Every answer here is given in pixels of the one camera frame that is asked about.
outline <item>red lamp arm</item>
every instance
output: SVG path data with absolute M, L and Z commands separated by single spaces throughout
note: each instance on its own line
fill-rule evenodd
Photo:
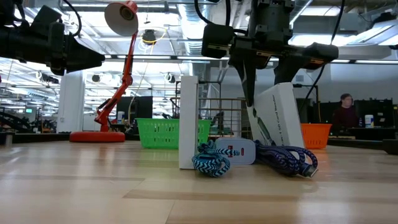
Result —
M 122 85 L 116 90 L 116 93 L 112 96 L 111 99 L 106 100 L 101 106 L 97 108 L 97 117 L 94 119 L 95 122 L 101 125 L 101 132 L 108 132 L 108 116 L 111 113 L 112 109 L 119 102 L 120 98 L 128 88 L 132 84 L 132 76 L 131 76 L 131 68 L 132 68 L 132 60 L 133 60 L 133 53 L 134 53 L 134 45 L 137 39 L 136 32 L 131 37 L 130 49 L 127 55 L 127 59 L 124 63 L 123 69 L 123 77 L 122 77 Z

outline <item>plastic basket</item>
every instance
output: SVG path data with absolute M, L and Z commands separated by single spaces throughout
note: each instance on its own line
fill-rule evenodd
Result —
M 179 119 L 136 118 L 141 146 L 149 149 L 178 149 Z M 198 121 L 198 142 L 207 142 L 210 120 Z
M 301 124 L 307 149 L 324 149 L 328 144 L 331 124 Z

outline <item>white cardboard box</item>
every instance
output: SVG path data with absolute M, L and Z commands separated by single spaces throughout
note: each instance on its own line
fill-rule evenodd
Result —
M 293 84 L 280 83 L 255 96 L 248 114 L 253 139 L 265 145 L 304 147 Z

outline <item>white box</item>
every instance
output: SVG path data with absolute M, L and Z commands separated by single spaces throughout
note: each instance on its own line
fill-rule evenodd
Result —
M 198 77 L 181 77 L 180 91 L 178 163 L 180 169 L 193 169 L 192 157 L 198 146 Z
M 293 84 L 280 83 L 255 96 L 248 114 L 254 140 L 268 146 L 304 147 Z

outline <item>lamp shade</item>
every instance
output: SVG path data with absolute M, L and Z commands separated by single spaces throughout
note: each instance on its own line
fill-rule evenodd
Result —
M 134 1 L 113 2 L 105 8 L 105 20 L 113 32 L 132 36 L 138 31 L 137 4 Z

